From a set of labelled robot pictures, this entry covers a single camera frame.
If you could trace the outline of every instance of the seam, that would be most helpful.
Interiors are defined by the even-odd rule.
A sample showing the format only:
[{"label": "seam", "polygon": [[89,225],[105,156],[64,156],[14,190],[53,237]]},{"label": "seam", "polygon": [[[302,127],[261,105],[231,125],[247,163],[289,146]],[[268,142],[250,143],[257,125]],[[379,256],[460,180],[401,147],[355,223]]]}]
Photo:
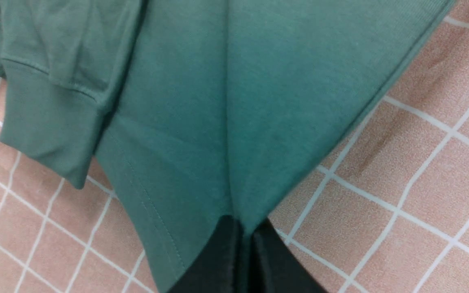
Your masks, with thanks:
[{"label": "seam", "polygon": [[38,72],[41,72],[41,73],[45,74],[50,82],[52,82],[56,85],[59,85],[60,87],[64,87],[64,88],[66,88],[70,91],[75,91],[75,92],[81,93],[81,94],[87,96],[88,98],[91,98],[94,102],[96,102],[98,104],[97,99],[95,97],[99,96],[99,95],[96,94],[94,91],[91,91],[91,90],[87,89],[86,87],[84,87],[84,86],[82,86],[78,83],[74,83],[74,82],[70,82],[70,81],[61,81],[61,80],[58,80],[57,78],[52,78],[52,76],[50,76],[50,70],[48,68],[42,66],[42,65],[31,62],[31,61],[29,61],[27,59],[24,59],[24,58],[11,56],[11,55],[8,55],[8,54],[5,54],[5,53],[1,54],[1,59],[5,60],[5,61],[12,62],[12,63],[17,63],[17,64],[20,64],[20,65],[23,65],[23,66],[26,66],[26,67],[29,67],[29,68],[32,68],[32,69],[35,69]]},{"label": "seam", "polygon": [[[36,71],[41,72],[40,70],[38,70],[38,69],[36,69],[36,68],[33,68],[33,67],[29,67],[29,68],[32,69],[32,70],[36,70]],[[29,73],[30,73],[29,71],[25,70],[24,68],[20,68],[20,67],[12,67],[12,69],[13,69],[13,70],[18,70],[18,71],[20,71],[20,72],[24,72],[24,73],[26,73],[26,74],[29,74]],[[83,94],[83,95],[85,95],[84,93],[81,93],[80,91],[76,91],[76,90],[73,90],[73,89],[67,89],[67,90],[73,91],[73,92],[78,93],[78,94]],[[88,106],[94,107],[94,109],[95,109],[95,111],[96,111],[97,113],[101,112],[101,110],[98,109],[98,107],[95,106],[96,102],[95,102],[93,99],[92,99],[92,102],[89,102],[89,100],[88,100],[87,98],[81,97],[80,95],[73,95],[73,96],[71,96],[71,98],[75,98],[75,99],[80,100],[81,102],[85,103],[85,104],[88,105]]]},{"label": "seam", "polygon": [[[180,262],[180,265],[182,266],[182,268],[184,269],[185,266],[184,266],[184,262],[182,261],[182,257],[180,256],[180,252],[177,248],[177,245],[175,244],[175,239],[173,239],[173,236],[171,235],[171,233],[169,232],[167,226],[166,226],[166,223],[164,223],[164,220],[162,219],[162,217],[160,217],[160,214],[158,213],[158,210],[155,206],[155,204],[153,203],[153,201],[151,200],[151,198],[149,197],[149,194],[147,193],[146,191],[146,188],[145,186],[141,183],[141,180],[139,179],[139,177],[137,176],[135,170],[133,169],[133,166],[131,165],[130,161],[128,160],[128,158],[125,156],[125,153],[123,151],[123,148],[121,147],[121,144],[119,143],[119,141],[113,136],[113,134],[110,132],[110,136],[111,138],[115,141],[115,144],[119,147],[119,150],[121,151],[122,155],[123,155],[123,158],[125,159],[126,163],[128,164],[128,167],[129,169],[131,170],[131,172],[133,173],[133,175],[135,176],[135,178],[138,180],[138,184],[140,185],[140,187],[142,188],[142,190],[144,191],[145,195],[147,196],[147,200],[149,201],[149,204],[151,205],[151,207],[155,210],[155,213],[157,214],[157,217],[158,219],[162,222],[162,225],[164,226],[164,229],[166,230],[166,233],[167,235],[169,236],[169,238],[171,239],[171,243],[173,244],[173,248],[175,249],[175,252],[177,254],[177,257],[179,259],[179,262]],[[148,213],[148,215],[150,214],[149,211],[147,210],[147,207],[144,203],[144,201],[142,200],[142,198],[140,196],[138,196],[138,194],[136,194],[137,198],[140,200],[141,204],[142,204],[142,207],[145,209],[145,211]],[[155,227],[155,230],[158,232],[158,237],[162,240],[162,237],[160,236],[160,230],[157,228],[156,225],[153,225]],[[169,262],[171,262],[171,257],[169,256],[169,252],[167,251],[167,249],[164,247],[164,250],[166,251],[166,255],[168,256],[168,260]]]}]

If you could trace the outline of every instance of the pink grid fabric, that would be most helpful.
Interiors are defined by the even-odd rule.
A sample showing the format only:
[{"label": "pink grid fabric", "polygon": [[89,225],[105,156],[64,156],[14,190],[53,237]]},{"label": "pink grid fabric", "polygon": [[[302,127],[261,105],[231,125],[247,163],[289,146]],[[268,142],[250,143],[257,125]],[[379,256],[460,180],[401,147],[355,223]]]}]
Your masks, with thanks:
[{"label": "pink grid fabric", "polygon": [[[0,80],[0,128],[6,83]],[[331,292],[469,292],[469,0],[270,216]],[[0,143],[0,293],[154,293],[93,161],[82,191]]]}]

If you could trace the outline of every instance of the teal cotton fabric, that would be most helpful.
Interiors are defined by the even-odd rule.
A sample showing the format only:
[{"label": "teal cotton fabric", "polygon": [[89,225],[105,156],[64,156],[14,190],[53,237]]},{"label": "teal cotton fabric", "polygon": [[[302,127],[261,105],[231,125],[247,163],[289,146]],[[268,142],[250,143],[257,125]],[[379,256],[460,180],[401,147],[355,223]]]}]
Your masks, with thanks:
[{"label": "teal cotton fabric", "polygon": [[0,0],[0,141],[82,188],[121,88],[142,0]]},{"label": "teal cotton fabric", "polygon": [[[95,153],[160,292],[249,235],[365,117],[452,0],[0,0],[0,140],[84,184]],[[244,291],[247,262],[240,269]]]},{"label": "teal cotton fabric", "polygon": [[247,240],[374,107],[450,5],[149,2],[96,155],[159,291],[221,215],[240,219]]}]

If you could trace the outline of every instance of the ribbed cuff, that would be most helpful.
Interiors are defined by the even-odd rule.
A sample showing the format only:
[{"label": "ribbed cuff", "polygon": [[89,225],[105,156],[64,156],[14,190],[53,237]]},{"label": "ribbed cuff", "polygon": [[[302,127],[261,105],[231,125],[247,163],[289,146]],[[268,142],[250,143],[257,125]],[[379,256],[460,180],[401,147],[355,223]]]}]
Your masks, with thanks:
[{"label": "ribbed cuff", "polygon": [[0,141],[84,186],[104,114],[93,99],[53,85],[37,69],[3,62],[8,78]]}]

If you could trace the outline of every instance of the stitching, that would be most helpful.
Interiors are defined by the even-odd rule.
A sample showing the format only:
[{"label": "stitching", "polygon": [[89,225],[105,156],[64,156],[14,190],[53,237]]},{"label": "stitching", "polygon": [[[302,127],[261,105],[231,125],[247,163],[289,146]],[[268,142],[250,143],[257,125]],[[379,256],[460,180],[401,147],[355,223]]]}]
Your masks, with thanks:
[{"label": "stitching", "polygon": [[23,66],[26,66],[26,67],[30,67],[32,69],[35,69],[35,70],[37,70],[37,71],[39,71],[43,74],[46,74],[47,78],[50,82],[52,82],[56,85],[59,85],[61,87],[65,87],[68,90],[84,94],[88,98],[91,98],[94,102],[98,103],[95,96],[99,96],[99,95],[96,94],[94,91],[91,91],[91,90],[87,89],[86,87],[79,85],[78,83],[74,83],[74,82],[71,82],[71,81],[61,81],[61,80],[58,80],[57,78],[53,78],[50,75],[49,69],[42,66],[42,65],[31,62],[31,61],[29,61],[27,59],[24,59],[24,58],[11,56],[11,55],[4,54],[4,53],[1,54],[1,59],[5,60],[5,61],[12,62],[12,63],[17,63],[17,64],[20,64],[20,65],[23,65]]},{"label": "stitching", "polygon": [[[6,188],[6,185],[1,183],[0,182],[0,187],[5,189]],[[40,217],[44,218],[47,220],[48,224],[49,225],[53,225],[55,228],[59,229],[61,232],[65,233],[67,236],[69,236],[71,239],[73,239],[74,241],[76,241],[77,243],[79,243],[80,245],[82,246],[85,246],[86,243],[83,242],[81,239],[77,238],[77,236],[73,235],[70,231],[66,230],[63,226],[61,226],[60,224],[58,224],[57,222],[53,221],[52,219],[48,218],[43,212],[39,211],[35,206],[33,206],[31,203],[27,202],[25,199],[23,199],[22,197],[20,197],[20,195],[16,194],[14,191],[12,191],[11,189],[8,191],[8,194],[11,195],[14,199],[18,200],[20,203],[24,204],[25,206],[27,206],[34,214],[36,215],[39,215]],[[2,251],[4,254],[6,254],[7,256],[9,256],[11,259],[13,259],[16,263],[18,263],[21,267],[26,267],[25,263],[21,260],[19,260],[17,257],[15,257],[13,254],[11,254],[8,250],[6,250],[5,248],[3,248],[1,245],[0,245],[0,251]],[[127,278],[129,278],[131,276],[131,274],[129,274],[127,271],[125,271],[122,267],[119,267],[116,263],[110,261],[108,258],[106,258],[105,256],[103,256],[102,254],[100,254],[98,251],[96,251],[95,249],[93,249],[92,247],[90,247],[90,251],[93,252],[93,254],[95,254],[96,256],[98,256],[103,262],[107,263],[108,265],[112,266],[113,268],[115,268],[119,273],[125,275]],[[62,293],[59,289],[57,289],[56,287],[54,287],[50,282],[48,282],[47,280],[45,280],[41,275],[39,275],[36,271],[34,271],[33,269],[30,269],[29,267],[26,268],[26,271],[32,275],[34,275],[37,279],[39,279],[41,282],[43,282],[44,284],[46,284],[48,287],[52,288],[54,291],[56,291],[57,293]],[[150,292],[150,293],[153,293],[151,289],[149,289],[149,287],[147,287],[145,284],[142,284],[142,282],[140,282],[137,278],[135,278],[135,276],[133,276],[132,278],[132,281],[135,282],[135,284],[137,284],[138,286],[141,286],[142,288],[144,288],[146,291]]]},{"label": "stitching", "polygon": [[[179,252],[179,250],[178,250],[178,248],[177,248],[177,245],[175,244],[175,239],[173,239],[173,236],[171,235],[171,233],[169,232],[169,230],[168,230],[168,228],[167,228],[167,226],[166,226],[166,223],[164,223],[164,220],[162,219],[162,217],[160,217],[160,214],[158,213],[158,210],[157,210],[157,208],[155,207],[155,204],[153,204],[151,198],[149,197],[149,195],[148,195],[148,193],[147,193],[147,191],[146,191],[145,186],[141,183],[141,180],[139,179],[139,177],[138,177],[137,174],[135,173],[135,170],[133,169],[133,167],[132,167],[130,161],[129,161],[128,158],[125,156],[125,154],[124,154],[124,152],[123,152],[123,149],[122,149],[122,147],[121,147],[119,141],[113,136],[113,134],[111,133],[111,131],[110,131],[110,136],[111,136],[111,138],[115,141],[115,144],[119,147],[119,150],[121,151],[121,153],[122,153],[122,155],[123,155],[123,158],[125,159],[125,161],[126,161],[126,163],[128,164],[128,166],[129,166],[131,172],[133,173],[133,175],[135,176],[135,178],[138,180],[139,185],[142,187],[142,190],[144,191],[145,195],[147,196],[147,200],[149,201],[149,204],[151,204],[151,207],[153,207],[153,209],[155,210],[155,213],[157,214],[158,219],[160,219],[160,221],[162,222],[162,225],[164,226],[164,229],[166,230],[166,233],[167,233],[167,235],[169,236],[169,238],[171,239],[171,243],[173,244],[173,247],[175,248],[175,252],[176,252],[177,257],[178,257],[178,259],[179,259],[180,265],[181,265],[182,268],[184,269],[184,268],[185,268],[184,262],[182,261],[182,258],[181,258],[181,256],[180,256],[180,252]],[[143,208],[144,208],[144,209],[148,212],[148,214],[149,214],[149,211],[147,210],[146,205],[145,205],[144,201],[142,200],[142,198],[141,198],[140,196],[138,196],[138,194],[136,194],[136,196],[137,196],[137,198],[140,200],[140,202],[141,202]],[[155,227],[155,230],[157,230],[158,236],[159,236],[160,239],[162,240],[162,237],[160,236],[160,233],[159,233],[159,232],[160,232],[159,229],[157,228],[156,225],[153,225],[153,226]],[[166,249],[165,247],[164,247],[164,250],[166,251],[166,254],[167,254],[167,256],[168,256],[168,260],[171,262],[171,258],[170,258],[170,256],[169,256],[169,252],[167,251],[167,249]]]},{"label": "stitching", "polygon": [[[47,74],[47,72],[44,72],[44,71],[42,71],[42,70],[39,69],[39,68],[35,68],[35,67],[29,66],[29,65],[26,65],[26,64],[22,64],[22,63],[19,63],[19,62],[17,62],[17,61],[12,61],[12,60],[9,60],[9,59],[5,59],[5,60],[6,60],[6,61],[9,61],[9,62],[11,62],[11,63],[17,63],[17,64],[19,64],[19,65],[26,66],[26,67],[28,67],[28,68],[30,68],[30,69],[36,70],[36,71],[41,72],[41,73]],[[25,70],[24,68],[21,68],[21,67],[19,67],[19,66],[15,66],[14,64],[12,64],[12,65],[7,64],[7,67],[8,67],[8,66],[10,66],[10,67],[12,67],[12,69],[18,70],[18,71],[20,71],[20,72],[24,72],[24,73],[27,73],[27,74],[30,73],[30,71]],[[96,101],[95,98],[93,98],[92,96],[90,96],[90,95],[88,95],[88,94],[86,94],[86,93],[84,93],[84,92],[82,92],[82,91],[78,91],[77,89],[69,89],[69,88],[66,88],[66,87],[64,87],[64,88],[67,89],[67,90],[69,90],[69,91],[73,91],[73,92],[82,94],[82,95],[84,95],[84,96],[87,96],[88,98],[90,98],[90,99],[93,101],[93,103],[89,103],[89,101],[88,101],[87,98],[83,98],[83,97],[81,97],[80,95],[73,95],[74,98],[76,98],[76,99],[78,99],[78,100],[80,100],[80,101],[82,101],[82,102],[85,102],[85,103],[88,104],[88,105],[91,105],[91,106],[96,106],[96,105],[97,105],[96,111],[100,111],[100,109],[99,109],[99,107],[98,107],[98,104],[97,104],[97,101]]]}]

